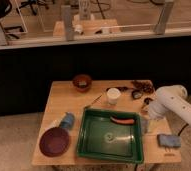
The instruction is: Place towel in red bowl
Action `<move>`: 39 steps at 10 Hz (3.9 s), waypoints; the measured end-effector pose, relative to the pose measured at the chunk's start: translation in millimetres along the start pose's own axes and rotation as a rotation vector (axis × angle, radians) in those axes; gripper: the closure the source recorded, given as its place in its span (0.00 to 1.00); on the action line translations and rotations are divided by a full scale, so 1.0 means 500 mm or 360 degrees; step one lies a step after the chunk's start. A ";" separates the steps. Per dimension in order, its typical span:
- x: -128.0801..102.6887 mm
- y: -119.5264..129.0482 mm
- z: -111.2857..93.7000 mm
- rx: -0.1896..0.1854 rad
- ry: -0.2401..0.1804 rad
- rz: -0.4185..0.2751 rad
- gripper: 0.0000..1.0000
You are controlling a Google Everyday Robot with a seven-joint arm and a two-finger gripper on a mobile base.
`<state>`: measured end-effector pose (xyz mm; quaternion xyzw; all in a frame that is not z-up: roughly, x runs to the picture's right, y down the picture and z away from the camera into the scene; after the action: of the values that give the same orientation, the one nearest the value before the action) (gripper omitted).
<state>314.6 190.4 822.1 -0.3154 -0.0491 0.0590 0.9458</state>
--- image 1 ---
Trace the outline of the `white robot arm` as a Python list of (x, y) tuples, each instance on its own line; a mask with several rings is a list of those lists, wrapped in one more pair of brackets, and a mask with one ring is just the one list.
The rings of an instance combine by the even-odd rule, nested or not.
[(159, 87), (156, 98), (149, 103), (148, 115), (151, 119), (161, 119), (172, 111), (191, 126), (191, 104), (186, 101), (187, 89), (182, 85)]

